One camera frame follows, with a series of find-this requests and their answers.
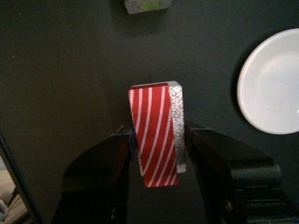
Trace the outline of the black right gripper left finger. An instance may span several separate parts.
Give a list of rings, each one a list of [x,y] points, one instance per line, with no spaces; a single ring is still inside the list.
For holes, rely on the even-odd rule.
[[[72,161],[51,224],[127,224],[133,146],[133,128],[125,126]]]

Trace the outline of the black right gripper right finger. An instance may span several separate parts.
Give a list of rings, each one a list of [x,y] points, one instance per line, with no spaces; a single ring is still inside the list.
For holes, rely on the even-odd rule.
[[[184,139],[208,224],[299,224],[268,154],[192,122]]]

